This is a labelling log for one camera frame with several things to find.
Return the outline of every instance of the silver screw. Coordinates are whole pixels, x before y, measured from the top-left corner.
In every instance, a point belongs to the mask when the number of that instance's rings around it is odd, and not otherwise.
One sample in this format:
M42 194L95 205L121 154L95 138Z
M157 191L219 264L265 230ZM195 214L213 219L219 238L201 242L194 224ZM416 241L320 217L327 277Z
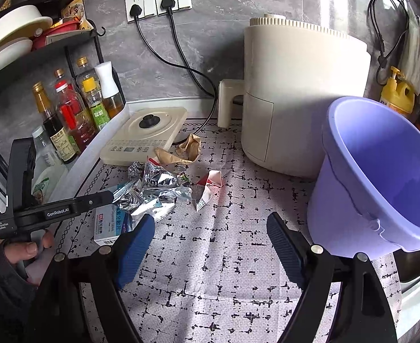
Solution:
M64 255L64 253L57 253L57 254L54 256L54 261L55 261L55 262L62 262L64 259L65 259L65 255Z
M101 253L102 255L110 254L111 251L112 251L112 248L108 245L104 245L99 248L99 253Z
M315 254L322 254L323 248L320 245L312 245L310 250L313 251Z
M366 255L366 254L364 254L364 253L358 253L358 254L356 255L356 258L358 258L361 262L367 262L367 260L369 259L369 258L367 257L367 255Z

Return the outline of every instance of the blue gripper pad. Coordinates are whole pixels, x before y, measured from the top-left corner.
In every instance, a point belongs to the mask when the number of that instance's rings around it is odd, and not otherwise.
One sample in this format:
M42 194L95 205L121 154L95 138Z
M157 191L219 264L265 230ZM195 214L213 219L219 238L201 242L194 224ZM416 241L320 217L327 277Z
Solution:
M301 272L303 263L285 233L288 231L290 235L294 235L295 231L289 230L277 213L272 213L267 217L266 227L267 235L285 269L286 276L304 290L305 280Z
M132 282L154 237L154 219L145 214L132 232L120 235L112 249L118 256L115 285L122 289Z

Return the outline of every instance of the purple bucket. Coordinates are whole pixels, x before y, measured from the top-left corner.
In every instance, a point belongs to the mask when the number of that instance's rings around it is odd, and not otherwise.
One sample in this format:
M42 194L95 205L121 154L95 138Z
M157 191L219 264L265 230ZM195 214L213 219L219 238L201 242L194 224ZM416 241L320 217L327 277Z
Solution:
M420 250L420 132L378 102L344 97L328 109L323 146L307 210L314 243L349 258Z

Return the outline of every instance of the white dish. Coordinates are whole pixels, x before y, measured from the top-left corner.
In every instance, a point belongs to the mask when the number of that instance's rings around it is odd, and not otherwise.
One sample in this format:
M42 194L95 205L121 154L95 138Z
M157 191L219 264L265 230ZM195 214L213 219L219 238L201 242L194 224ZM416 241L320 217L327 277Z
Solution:
M0 46L19 37L32 37L37 28L46 31L52 24L35 6L18 7L0 18Z
M20 37L0 47L0 70L32 49L32 40Z

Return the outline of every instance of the hanging plastic bag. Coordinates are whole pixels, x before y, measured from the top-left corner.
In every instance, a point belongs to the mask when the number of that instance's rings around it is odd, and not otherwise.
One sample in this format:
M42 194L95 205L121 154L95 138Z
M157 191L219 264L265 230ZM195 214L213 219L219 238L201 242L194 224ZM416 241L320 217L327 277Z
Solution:
M415 15L409 2L405 3L409 15L409 32L398 68L414 88L415 94L420 94L420 18Z

